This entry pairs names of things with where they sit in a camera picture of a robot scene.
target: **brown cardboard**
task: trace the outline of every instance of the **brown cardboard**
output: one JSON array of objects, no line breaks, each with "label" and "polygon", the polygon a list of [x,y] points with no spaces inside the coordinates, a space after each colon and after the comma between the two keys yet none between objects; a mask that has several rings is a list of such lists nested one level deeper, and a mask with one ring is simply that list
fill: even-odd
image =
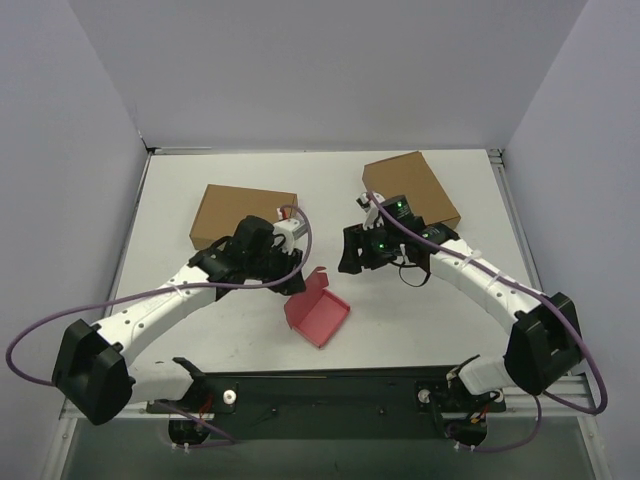
[{"label": "brown cardboard", "polygon": [[367,190],[385,198],[406,195],[413,213],[421,215],[427,225],[442,222],[455,228],[460,221],[458,210],[420,152],[365,165],[362,181]]},{"label": "brown cardboard", "polygon": [[247,215],[277,222],[277,209],[285,204],[297,205],[298,196],[295,193],[207,185],[189,237],[196,250],[203,250],[220,237],[233,235],[238,222]]}]

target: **white tabletop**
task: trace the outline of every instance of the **white tabletop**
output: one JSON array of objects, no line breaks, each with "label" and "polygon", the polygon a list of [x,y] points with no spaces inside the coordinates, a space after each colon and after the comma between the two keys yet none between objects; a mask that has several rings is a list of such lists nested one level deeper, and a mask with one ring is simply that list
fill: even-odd
[{"label": "white tabletop", "polygon": [[[231,292],[176,325],[140,360],[184,356],[204,371],[246,371],[449,365],[475,354],[502,355],[507,335],[453,286],[432,278],[425,287],[411,288],[391,266],[357,276],[338,273],[342,229],[363,219],[355,203],[363,191],[363,165],[401,153],[152,157],[118,296],[156,288],[193,255],[189,230],[205,186],[215,183],[296,192],[314,233],[305,276],[326,266],[329,288],[352,310],[318,350],[289,329],[286,297],[266,290]],[[528,284],[486,152],[423,153],[461,214],[459,234],[498,268]]]}]

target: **purple cable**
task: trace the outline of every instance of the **purple cable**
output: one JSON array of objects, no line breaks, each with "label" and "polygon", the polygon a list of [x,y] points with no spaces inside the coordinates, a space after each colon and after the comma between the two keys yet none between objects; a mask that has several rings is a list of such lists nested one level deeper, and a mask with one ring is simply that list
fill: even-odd
[{"label": "purple cable", "polygon": [[[387,212],[384,208],[382,208],[382,205],[380,205],[380,202],[378,202],[378,200],[376,200],[375,196],[373,195],[373,192],[368,191],[367,192],[367,196],[369,197],[369,199],[374,203],[374,205],[376,207],[378,207],[378,210],[380,211],[380,213],[382,214],[382,216],[385,218],[385,220],[388,220],[389,222],[391,222],[392,225],[394,225],[395,227],[397,227],[400,231],[402,231],[403,233],[409,235],[411,238],[431,247],[431,248],[435,248],[437,250],[440,250],[441,252],[446,253],[447,255],[451,255],[452,257],[456,257],[460,260],[467,260],[467,257],[465,255],[463,255],[462,253],[456,252],[455,250],[451,250],[449,248],[443,247],[441,245],[438,245],[437,243],[433,243],[423,237],[421,237],[420,235],[412,232],[411,230],[409,230],[407,227],[405,227],[404,225],[402,225],[400,222],[398,222],[395,218],[393,218],[389,212]],[[490,268],[484,266],[483,264],[481,264],[480,262],[470,259],[469,263],[471,265],[473,265],[474,267],[476,267],[477,269],[483,271],[484,273],[486,273],[487,275],[491,276],[491,277],[495,277],[497,272],[494,272],[493,270],[491,270]],[[498,282],[502,283],[503,285],[506,285],[507,287],[513,288],[514,290],[519,290],[522,293],[525,293],[527,295],[529,295],[530,297],[535,298],[537,301],[539,301],[540,303],[542,303],[545,307],[547,307],[551,313],[553,313],[556,318],[560,321],[560,323],[562,323],[562,325],[564,326],[564,328],[567,330],[567,332],[569,332],[569,335],[571,336],[571,338],[576,342],[576,345],[578,345],[578,348],[580,348],[580,351],[582,352],[582,355],[584,356],[585,360],[587,361],[587,364],[589,365],[589,368],[591,369],[591,371],[593,372],[593,377],[596,380],[596,384],[598,385],[598,390],[600,391],[600,405],[598,405],[597,407],[594,408],[589,408],[589,407],[583,407],[581,405],[576,405],[575,403],[569,402],[568,400],[564,400],[563,398],[560,398],[556,395],[553,395],[552,393],[549,393],[547,391],[544,392],[544,394],[551,398],[552,400],[555,400],[556,402],[572,408],[574,410],[577,410],[579,412],[582,413],[586,413],[586,414],[590,414],[590,415],[598,415],[602,412],[604,412],[604,410],[607,408],[607,405],[609,404],[609,394],[607,392],[607,387],[604,384],[604,379],[602,378],[602,373],[600,373],[600,369],[598,368],[598,366],[596,365],[596,361],[593,358],[593,355],[591,354],[591,351],[589,350],[589,347],[587,347],[587,345],[584,343],[584,341],[582,340],[582,337],[580,337],[580,335],[578,334],[578,332],[576,331],[575,328],[573,328],[573,325],[571,325],[571,322],[569,322],[569,320],[567,319],[567,317],[564,316],[564,314],[558,310],[558,308],[553,305],[545,296],[540,295],[538,292],[531,290],[528,287],[525,287],[524,285],[521,285],[517,282],[512,282],[511,280],[507,280],[504,277],[498,276],[497,277]]]},{"label": "purple cable", "polygon": [[[503,453],[503,452],[508,452],[509,450],[514,450],[516,448],[519,447],[523,447],[528,443],[531,443],[531,441],[536,438],[536,436],[538,435],[538,433],[540,432],[540,426],[542,425],[542,406],[540,405],[540,400],[538,400],[538,397],[533,397],[533,399],[536,402],[536,408],[538,410],[538,417],[536,418],[536,424],[533,427],[533,430],[531,431],[531,433],[529,434],[529,436],[527,438],[523,438],[522,440],[518,441],[518,442],[514,442],[514,443],[510,443],[508,445],[502,445],[500,447],[475,447],[473,449],[471,449],[471,447],[469,445],[465,445],[464,443],[459,443],[459,445],[468,451],[472,451],[474,453]],[[449,424],[447,426],[447,435],[449,437],[452,436],[453,433],[453,428],[451,428],[451,424]]]},{"label": "purple cable", "polygon": [[311,254],[311,245],[313,242],[311,224],[309,223],[309,218],[307,217],[307,215],[302,211],[302,209],[300,209],[296,205],[282,205],[282,207],[280,208],[291,208],[295,210],[302,217],[304,223],[307,226],[307,249],[305,250],[304,255],[302,256],[300,265],[298,265],[296,268],[294,268],[290,273],[288,273],[284,277],[278,280],[273,280],[272,282],[250,284],[250,285],[236,285],[234,283],[209,283],[209,282],[187,283],[183,285],[175,285],[173,287],[159,288],[157,290],[149,290],[146,292],[136,293],[126,297],[109,300],[107,302],[82,305],[80,307],[74,307],[68,310],[62,310],[61,312],[53,313],[43,318],[42,320],[38,320],[37,322],[30,325],[29,327],[25,328],[22,332],[20,332],[16,336],[16,338],[11,340],[11,343],[7,347],[7,350],[4,356],[5,361],[7,362],[7,366],[9,367],[9,370],[11,370],[17,376],[19,376],[20,378],[28,382],[36,383],[38,385],[44,385],[47,387],[53,387],[52,382],[48,380],[42,380],[40,378],[32,377],[31,375],[20,370],[13,362],[13,351],[15,350],[18,343],[20,343],[20,341],[22,341],[22,339],[27,335],[29,335],[31,332],[42,327],[43,325],[46,325],[49,322],[52,322],[53,320],[57,320],[58,318],[61,318],[61,317],[66,317],[67,315],[73,315],[75,313],[86,312],[88,310],[97,310],[101,308],[111,307],[114,305],[120,305],[121,303],[140,300],[142,298],[155,297],[156,295],[163,295],[165,293],[175,292],[176,288],[180,290],[187,289],[187,288],[229,288],[229,289],[241,289],[241,290],[255,290],[258,288],[275,287],[276,285],[280,285],[281,283],[286,282],[290,278],[293,278],[295,275],[298,274],[298,272],[302,270],[302,267],[304,267],[305,263],[307,263],[307,260],[309,259],[309,255]]},{"label": "purple cable", "polygon": [[180,410],[176,407],[173,407],[171,405],[169,405],[168,403],[165,402],[155,402],[154,405],[159,405],[160,408],[163,408],[164,410],[171,412],[171,413],[175,413],[177,415],[181,415],[184,418],[186,418],[187,420],[191,420],[192,422],[197,423],[198,425],[203,426],[204,428],[206,428],[207,430],[211,431],[212,433],[215,433],[216,435],[220,435],[221,437],[226,438],[226,440],[217,440],[215,442],[210,442],[210,443],[205,443],[202,445],[193,445],[193,446],[189,446],[189,449],[191,448],[212,448],[212,447],[227,447],[230,445],[235,445],[236,443],[238,443],[238,441],[233,438],[231,435],[229,435],[227,432],[225,432],[224,430],[215,427],[213,425],[211,425],[208,422],[205,422],[204,420],[195,417],[183,410]]}]

